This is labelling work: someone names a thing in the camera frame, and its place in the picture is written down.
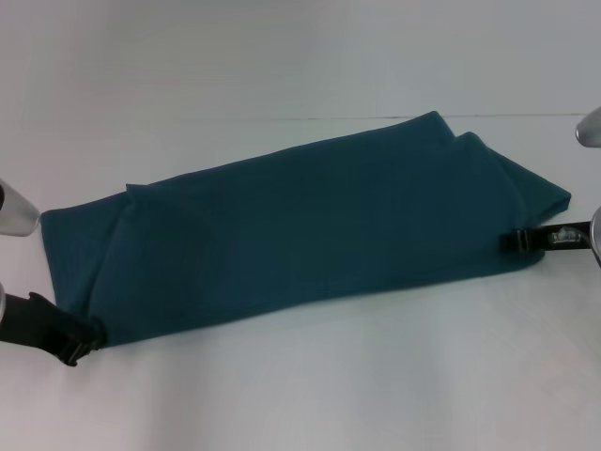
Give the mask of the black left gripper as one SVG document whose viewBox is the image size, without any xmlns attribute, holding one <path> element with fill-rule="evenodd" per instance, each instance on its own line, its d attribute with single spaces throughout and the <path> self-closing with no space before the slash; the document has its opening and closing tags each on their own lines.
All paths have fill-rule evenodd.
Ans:
<svg viewBox="0 0 601 451">
<path fill-rule="evenodd" d="M 44 350 L 67 366 L 106 346 L 107 334 L 98 319 L 81 322 L 72 314 L 30 292 L 27 299 L 0 296 L 0 342 Z"/>
</svg>

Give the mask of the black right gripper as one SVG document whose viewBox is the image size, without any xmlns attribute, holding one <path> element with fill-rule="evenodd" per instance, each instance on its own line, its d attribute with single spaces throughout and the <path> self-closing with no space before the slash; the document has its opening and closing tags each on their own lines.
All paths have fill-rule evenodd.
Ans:
<svg viewBox="0 0 601 451">
<path fill-rule="evenodd" d="M 500 250 L 505 254 L 533 254 L 544 251 L 591 250 L 591 222 L 545 225 L 516 229 L 500 235 Z"/>
</svg>

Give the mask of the blue shirt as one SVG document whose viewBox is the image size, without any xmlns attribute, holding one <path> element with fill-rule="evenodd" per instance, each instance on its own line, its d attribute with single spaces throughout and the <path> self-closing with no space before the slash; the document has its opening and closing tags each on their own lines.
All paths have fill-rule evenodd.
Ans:
<svg viewBox="0 0 601 451">
<path fill-rule="evenodd" d="M 571 195 L 431 112 L 43 213 L 56 303 L 109 346 L 522 270 Z"/>
</svg>

